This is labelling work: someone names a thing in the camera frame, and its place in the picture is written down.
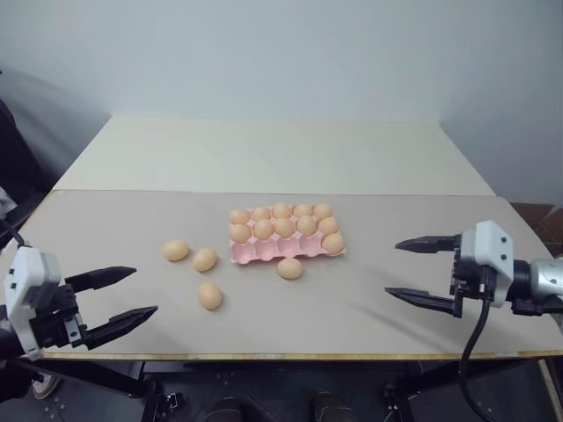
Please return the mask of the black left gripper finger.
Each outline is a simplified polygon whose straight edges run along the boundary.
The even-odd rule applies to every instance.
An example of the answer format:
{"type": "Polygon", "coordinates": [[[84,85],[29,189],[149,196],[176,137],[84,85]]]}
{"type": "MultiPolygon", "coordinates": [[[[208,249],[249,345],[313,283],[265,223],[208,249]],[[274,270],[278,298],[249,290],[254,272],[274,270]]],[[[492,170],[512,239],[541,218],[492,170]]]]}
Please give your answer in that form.
{"type": "Polygon", "coordinates": [[[145,323],[156,311],[158,306],[132,309],[111,317],[106,324],[85,332],[84,344],[91,350],[129,334],[139,325],[145,323]]]}
{"type": "Polygon", "coordinates": [[[110,266],[92,270],[66,278],[64,289],[69,294],[76,294],[88,289],[98,290],[111,286],[135,272],[135,268],[127,266],[110,266]]]}

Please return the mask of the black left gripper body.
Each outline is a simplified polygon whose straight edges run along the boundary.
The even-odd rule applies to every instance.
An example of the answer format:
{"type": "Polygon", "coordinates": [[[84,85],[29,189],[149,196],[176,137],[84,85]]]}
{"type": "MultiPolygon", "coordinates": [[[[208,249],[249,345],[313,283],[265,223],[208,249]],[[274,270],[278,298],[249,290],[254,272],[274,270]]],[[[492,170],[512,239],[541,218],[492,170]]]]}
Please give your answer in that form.
{"type": "Polygon", "coordinates": [[[30,321],[33,335],[41,348],[52,346],[89,347],[89,334],[77,304],[82,287],[65,284],[55,289],[51,302],[35,310],[30,321]]]}

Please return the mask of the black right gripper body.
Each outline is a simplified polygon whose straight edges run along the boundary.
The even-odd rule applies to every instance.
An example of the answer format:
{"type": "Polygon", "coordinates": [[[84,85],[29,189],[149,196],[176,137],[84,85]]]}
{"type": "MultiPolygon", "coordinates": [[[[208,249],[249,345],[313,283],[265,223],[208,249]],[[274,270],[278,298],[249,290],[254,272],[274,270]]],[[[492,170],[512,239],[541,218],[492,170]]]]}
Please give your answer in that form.
{"type": "Polygon", "coordinates": [[[462,316],[464,298],[484,300],[489,297],[484,268],[468,258],[462,258],[460,248],[454,250],[450,281],[453,317],[462,316]]]}

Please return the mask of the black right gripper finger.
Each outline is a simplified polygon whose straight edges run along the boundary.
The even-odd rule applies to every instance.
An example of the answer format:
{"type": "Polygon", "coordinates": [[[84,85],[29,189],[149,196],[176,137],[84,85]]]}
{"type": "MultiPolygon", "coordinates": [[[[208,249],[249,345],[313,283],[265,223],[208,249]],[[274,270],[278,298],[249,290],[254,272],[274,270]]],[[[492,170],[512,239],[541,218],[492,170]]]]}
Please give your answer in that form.
{"type": "Polygon", "coordinates": [[[395,244],[397,250],[434,254],[440,251],[455,251],[460,247],[461,235],[421,236],[395,244]]]}
{"type": "Polygon", "coordinates": [[[452,299],[431,295],[427,291],[411,288],[386,287],[384,290],[395,298],[415,307],[430,309],[451,316],[455,315],[455,305],[452,299]]]}

